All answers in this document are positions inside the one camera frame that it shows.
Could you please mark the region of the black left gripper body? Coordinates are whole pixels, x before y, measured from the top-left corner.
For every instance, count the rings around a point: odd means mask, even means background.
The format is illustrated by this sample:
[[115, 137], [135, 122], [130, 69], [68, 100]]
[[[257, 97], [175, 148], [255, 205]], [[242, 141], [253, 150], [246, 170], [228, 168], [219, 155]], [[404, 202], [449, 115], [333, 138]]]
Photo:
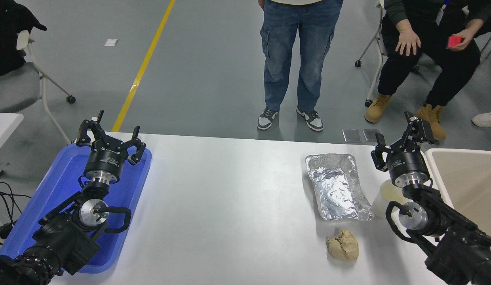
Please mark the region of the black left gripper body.
[[126, 160], [126, 150], [111, 151], [105, 147], [91, 146], [84, 175], [94, 177], [95, 173], [105, 172], [112, 177], [120, 177]]

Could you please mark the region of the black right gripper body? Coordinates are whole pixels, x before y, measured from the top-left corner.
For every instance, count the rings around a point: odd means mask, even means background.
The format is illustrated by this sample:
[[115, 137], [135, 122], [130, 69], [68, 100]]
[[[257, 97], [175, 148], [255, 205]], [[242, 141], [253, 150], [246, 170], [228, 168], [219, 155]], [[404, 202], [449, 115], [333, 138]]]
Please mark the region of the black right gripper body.
[[427, 182], [430, 179], [428, 167], [420, 149], [387, 155], [387, 169], [392, 182], [408, 180]]

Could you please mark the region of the person's right hand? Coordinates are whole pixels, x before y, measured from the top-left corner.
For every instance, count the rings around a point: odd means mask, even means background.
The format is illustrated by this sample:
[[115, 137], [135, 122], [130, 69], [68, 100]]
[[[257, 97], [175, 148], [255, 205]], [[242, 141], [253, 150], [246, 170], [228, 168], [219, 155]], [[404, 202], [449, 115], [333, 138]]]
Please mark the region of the person's right hand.
[[417, 55], [417, 51], [420, 48], [421, 40], [411, 28], [399, 30], [399, 41], [395, 48], [398, 54], [405, 56]]

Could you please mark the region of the person's left hand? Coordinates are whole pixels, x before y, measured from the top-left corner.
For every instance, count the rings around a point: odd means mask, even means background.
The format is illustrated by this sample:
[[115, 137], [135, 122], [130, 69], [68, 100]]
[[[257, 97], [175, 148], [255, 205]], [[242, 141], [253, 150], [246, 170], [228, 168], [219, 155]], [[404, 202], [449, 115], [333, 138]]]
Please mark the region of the person's left hand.
[[457, 34], [452, 34], [452, 36], [461, 37], [461, 43], [459, 43], [453, 47], [449, 47], [449, 49], [451, 51], [463, 51], [464, 49], [466, 49], [468, 47], [470, 42], [473, 40], [475, 33], [476, 33], [476, 31], [474, 31], [473, 29], [466, 28], [466, 29], [463, 29], [461, 32], [458, 32]]

